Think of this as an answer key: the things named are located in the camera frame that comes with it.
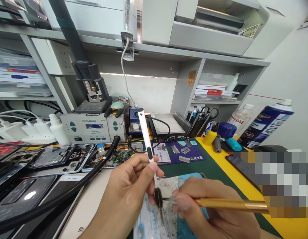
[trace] scissors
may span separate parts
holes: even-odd
[[[204,117],[207,116],[209,120],[213,120],[213,119],[215,119],[215,118],[219,115],[219,110],[218,110],[217,108],[212,108],[212,109],[210,109],[209,106],[205,106],[204,108],[201,109],[200,112],[201,112],[201,113],[204,112],[202,115],[203,115]]]
[[[203,112],[203,110],[207,108],[208,110],[206,111],[206,113],[203,113],[202,115],[204,117],[206,117],[205,119],[205,122],[203,123],[203,125],[201,126],[200,130],[198,131],[196,137],[198,137],[198,135],[200,134],[200,132],[204,129],[204,127],[206,126],[206,123],[209,121],[209,120],[213,120],[215,119],[218,115],[219,115],[219,110],[217,108],[212,108],[210,109],[208,106],[205,106],[204,108],[201,109],[200,112]]]

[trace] blue repair mat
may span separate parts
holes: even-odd
[[[172,192],[179,188],[189,177],[202,178],[199,173],[186,174],[172,178],[160,179],[157,187],[161,189],[162,197],[168,198]],[[206,219],[207,210],[201,207]],[[163,210],[152,206],[145,195],[141,212],[134,225],[134,239],[196,239],[186,220],[180,219],[172,210],[172,203],[164,201]]]
[[[173,149],[172,149],[173,145],[175,145],[175,147],[179,150],[179,154],[176,154],[173,151]],[[187,145],[182,147],[182,146],[178,145],[177,143],[173,142],[173,143],[166,143],[166,146],[169,146],[170,149],[171,149],[171,154],[169,154],[171,162],[164,164],[164,165],[184,163],[182,161],[179,161],[179,156],[189,158],[190,162],[206,160],[206,157],[204,156],[204,154],[199,150],[198,145],[192,145],[191,147],[188,147],[190,151],[186,154],[182,153],[181,150],[186,148]]]

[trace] yellow bottle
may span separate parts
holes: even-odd
[[[207,132],[205,138],[203,139],[203,143],[205,145],[211,145],[217,137],[218,125],[219,123],[217,123],[211,130]]]

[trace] spray can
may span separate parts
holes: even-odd
[[[294,114],[291,102],[292,100],[285,99],[274,105],[266,106],[240,136],[238,142],[249,149],[260,145]]]

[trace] hand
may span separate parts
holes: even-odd
[[[155,162],[149,163],[146,154],[134,154],[112,171],[100,206],[80,238],[127,238],[142,209],[146,192],[150,203],[155,205],[154,175],[164,176]]]
[[[173,192],[177,205],[173,210],[185,219],[198,239],[259,239],[260,226],[253,213],[230,209],[207,209],[207,221],[193,198],[241,199],[221,181],[190,177]]]

